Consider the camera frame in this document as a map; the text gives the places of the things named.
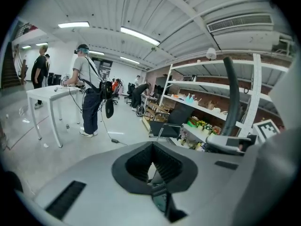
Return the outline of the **row of potted artificial flowers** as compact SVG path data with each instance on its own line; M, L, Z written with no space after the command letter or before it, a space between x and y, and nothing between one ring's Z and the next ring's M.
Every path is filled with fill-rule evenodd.
M221 128L218 126L213 126L210 123L207 123L205 121L197 121L196 123L197 128L206 134L207 136L214 134L214 135L219 135L221 133Z

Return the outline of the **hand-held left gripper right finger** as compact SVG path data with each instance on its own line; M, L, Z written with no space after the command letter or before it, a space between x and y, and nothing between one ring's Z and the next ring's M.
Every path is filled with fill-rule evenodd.
M198 167L194 182L184 192L173 193L175 207L186 216L162 226L251 226L247 204L241 200L250 182L260 151L259 145L249 147L244 156L199 152L160 143L183 155Z

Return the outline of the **white metal shelving unit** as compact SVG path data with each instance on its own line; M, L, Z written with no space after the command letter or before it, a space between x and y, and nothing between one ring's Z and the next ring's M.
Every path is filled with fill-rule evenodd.
M170 65L159 104L189 105L195 108L195 119L222 128L230 110L230 79L223 58ZM288 71L289 64L256 53L233 55L232 63L239 89L238 117L232 135L244 137L254 123L268 119L283 130L284 124L269 93ZM198 105L185 102L189 93L195 95Z

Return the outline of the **orange office chair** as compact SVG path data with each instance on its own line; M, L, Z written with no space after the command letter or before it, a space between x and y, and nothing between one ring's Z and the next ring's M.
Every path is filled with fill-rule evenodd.
M112 94L112 101L114 105L118 104L119 97L123 94L123 83L121 79L116 79L113 85L113 94Z

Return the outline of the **black cantilever chair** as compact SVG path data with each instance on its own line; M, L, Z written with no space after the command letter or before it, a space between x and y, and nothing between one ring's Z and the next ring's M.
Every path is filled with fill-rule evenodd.
M156 140L165 138L176 139L179 137L183 124L191 117L194 107L180 104L171 113L155 112L153 118L149 121L148 136Z

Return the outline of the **white rectangular table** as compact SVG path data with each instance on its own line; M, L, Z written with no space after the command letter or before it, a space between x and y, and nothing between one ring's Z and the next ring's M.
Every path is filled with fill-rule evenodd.
M37 132L38 140L42 139L42 136L40 134L40 130L38 128L38 123L36 121L36 117L34 114L34 100L40 100L42 102L45 102L47 104L47 109L49 113L50 118L50 125L52 127L52 131L54 134L55 141L58 145L58 147L63 147L63 142L60 139L60 136L58 134L58 128L55 121L55 114L54 114L54 107L53 103L57 102L57 111L59 120L63 119L62 114L62 103L61 99L67 96L71 96L75 102L78 102L79 95L80 95L80 89L77 87L64 87L61 85L54 85L54 86L48 86L48 87L42 87L39 89L32 89L26 91L27 94L27 100L28 100L28 108L32 116L32 122L34 125L34 128Z

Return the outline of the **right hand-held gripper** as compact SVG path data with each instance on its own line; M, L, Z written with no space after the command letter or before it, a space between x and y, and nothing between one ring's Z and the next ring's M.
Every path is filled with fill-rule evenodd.
M250 145L261 145L267 139L279 134L280 131L271 120L254 123L247 137L230 137L212 134L206 138L206 143L223 153L244 154Z

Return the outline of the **staircase with black railing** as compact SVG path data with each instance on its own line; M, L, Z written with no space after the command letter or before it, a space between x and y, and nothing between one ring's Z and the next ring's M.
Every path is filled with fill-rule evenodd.
M1 89L24 85L22 69L23 62L21 61L19 47L9 42L1 70Z

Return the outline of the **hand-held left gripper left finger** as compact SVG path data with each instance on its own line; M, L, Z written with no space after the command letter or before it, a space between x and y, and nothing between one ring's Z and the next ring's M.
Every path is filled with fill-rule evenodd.
M137 143L91 155L74 164L47 184L34 198L44 210L73 181L85 184L62 218L70 226L169 226L151 196L131 194L113 178L114 161L144 145Z

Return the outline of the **white ceiling air conditioner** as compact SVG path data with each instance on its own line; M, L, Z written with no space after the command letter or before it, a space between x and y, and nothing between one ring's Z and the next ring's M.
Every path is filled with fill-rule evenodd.
M227 17L207 24L207 29L221 50L271 51L280 41L267 13Z

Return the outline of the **black office chair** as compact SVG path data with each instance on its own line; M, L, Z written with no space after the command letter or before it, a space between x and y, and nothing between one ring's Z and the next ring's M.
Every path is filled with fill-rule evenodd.
M133 94L134 89L135 89L135 85L132 84L132 83L129 83L128 88L127 88L127 95L124 97L124 102L126 104L131 105L131 103L132 103L132 94Z

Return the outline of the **person's right forearm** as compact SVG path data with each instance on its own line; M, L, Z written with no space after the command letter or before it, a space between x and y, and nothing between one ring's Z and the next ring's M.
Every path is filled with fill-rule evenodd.
M271 98L285 129L301 127L301 54L270 91Z

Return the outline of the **ceiling tube light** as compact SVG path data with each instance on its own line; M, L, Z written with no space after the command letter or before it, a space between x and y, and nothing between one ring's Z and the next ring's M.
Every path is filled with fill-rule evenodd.
M152 45L155 45L155 46L158 46L161 43L159 40L156 40L156 39L154 39L152 37L149 37L149 36L147 36L143 33L137 32L135 30L132 30L132 29L129 29L129 28L126 28L126 27L123 27L123 26L120 28L120 31L122 33L134 36L134 37L139 38L143 41L151 43Z
M123 57L123 56L120 56L120 59L131 62L131 63L134 63L134 64L137 64L137 65L140 64L139 62L137 62L135 60L132 60L132 59L129 59L129 58L126 58L126 57Z
M58 24L59 28L74 28L74 27L90 27L89 22L70 22L70 23L63 23Z

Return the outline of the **wooden chair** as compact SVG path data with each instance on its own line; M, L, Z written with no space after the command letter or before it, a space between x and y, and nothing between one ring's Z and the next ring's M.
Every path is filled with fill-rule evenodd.
M169 113L168 108L164 106L159 106L158 104L150 101L146 107L146 111L142 118L143 123L149 123L149 121L159 121L165 122L167 121Z

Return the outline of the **teal plastic toy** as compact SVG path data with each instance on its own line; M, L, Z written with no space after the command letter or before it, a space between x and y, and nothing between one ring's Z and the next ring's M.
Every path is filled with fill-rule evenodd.
M198 100L195 98L195 95L191 95L190 93L185 98L185 102L192 105L198 105Z

